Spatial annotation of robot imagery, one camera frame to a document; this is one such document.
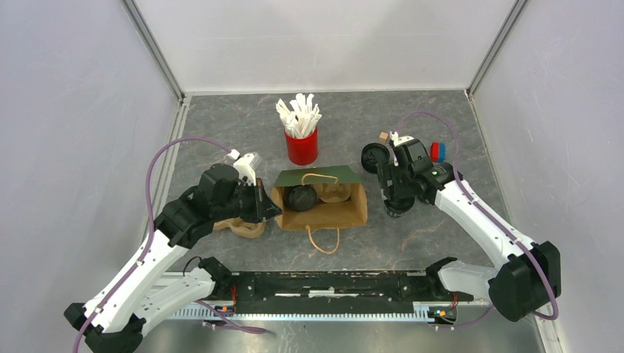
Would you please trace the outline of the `black coffee cup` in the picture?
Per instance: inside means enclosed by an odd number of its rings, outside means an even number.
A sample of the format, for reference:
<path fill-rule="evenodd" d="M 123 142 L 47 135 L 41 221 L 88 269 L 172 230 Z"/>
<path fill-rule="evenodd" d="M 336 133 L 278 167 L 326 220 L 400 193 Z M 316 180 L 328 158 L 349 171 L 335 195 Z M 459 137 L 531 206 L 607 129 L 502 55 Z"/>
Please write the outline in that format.
<path fill-rule="evenodd" d="M 393 217 L 399 218 L 402 217 L 406 212 L 408 212 L 415 204 L 415 199 L 400 199 L 396 201 L 385 200 L 384 206 L 386 213 Z"/>

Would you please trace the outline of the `green paper bag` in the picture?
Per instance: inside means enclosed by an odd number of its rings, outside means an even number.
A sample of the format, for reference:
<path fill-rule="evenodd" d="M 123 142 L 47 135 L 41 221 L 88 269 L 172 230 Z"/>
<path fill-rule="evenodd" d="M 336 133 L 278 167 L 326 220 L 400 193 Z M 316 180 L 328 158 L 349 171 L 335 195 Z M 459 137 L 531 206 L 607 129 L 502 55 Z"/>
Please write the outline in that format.
<path fill-rule="evenodd" d="M 318 199 L 317 204 L 306 212 L 294 212 L 285 206 L 284 195 L 287 187 L 317 183 L 351 184 L 351 197 L 341 203 L 327 204 Z M 271 190 L 271 199 L 282 209 L 276 218 L 279 228 L 285 231 L 306 232 L 311 245 L 323 254 L 334 254 L 341 241 L 341 231 L 362 227 L 368 221 L 367 197 L 360 176 L 348 165 L 332 165 L 317 168 L 291 169 L 281 171 Z M 321 229 L 336 231 L 336 244 L 328 250 L 319 246 L 313 232 Z"/>

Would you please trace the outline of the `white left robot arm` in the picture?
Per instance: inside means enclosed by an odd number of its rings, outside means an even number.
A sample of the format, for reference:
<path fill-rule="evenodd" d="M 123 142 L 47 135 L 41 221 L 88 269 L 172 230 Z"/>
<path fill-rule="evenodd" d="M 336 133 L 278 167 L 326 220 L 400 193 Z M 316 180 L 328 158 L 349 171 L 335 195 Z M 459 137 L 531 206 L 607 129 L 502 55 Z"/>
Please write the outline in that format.
<path fill-rule="evenodd" d="M 148 333 L 186 305 L 230 293 L 231 274 L 213 257 L 150 293 L 171 265 L 213 231 L 215 223 L 240 218 L 261 224 L 281 212 L 260 178 L 231 165 L 212 165 L 198 185 L 166 204 L 155 219 L 153 235 L 114 279 L 88 302 L 70 304 L 64 316 L 92 352 L 134 352 Z"/>

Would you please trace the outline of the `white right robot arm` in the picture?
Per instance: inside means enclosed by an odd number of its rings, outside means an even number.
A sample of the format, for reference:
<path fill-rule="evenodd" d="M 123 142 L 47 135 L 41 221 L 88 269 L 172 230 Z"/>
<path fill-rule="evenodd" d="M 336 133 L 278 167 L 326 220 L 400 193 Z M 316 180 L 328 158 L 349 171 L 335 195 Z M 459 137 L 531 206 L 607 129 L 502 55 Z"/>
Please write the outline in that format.
<path fill-rule="evenodd" d="M 513 228 L 471 188 L 448 162 L 435 161 L 420 140 L 399 137 L 389 145 L 370 143 L 361 165 L 377 176 L 386 213 L 399 218 L 416 202 L 451 217 L 486 253 L 491 266 L 447 257 L 427 269 L 425 291 L 435 300 L 452 292 L 488 300 L 504 318 L 559 316 L 561 254 L 550 241 L 537 243 Z"/>

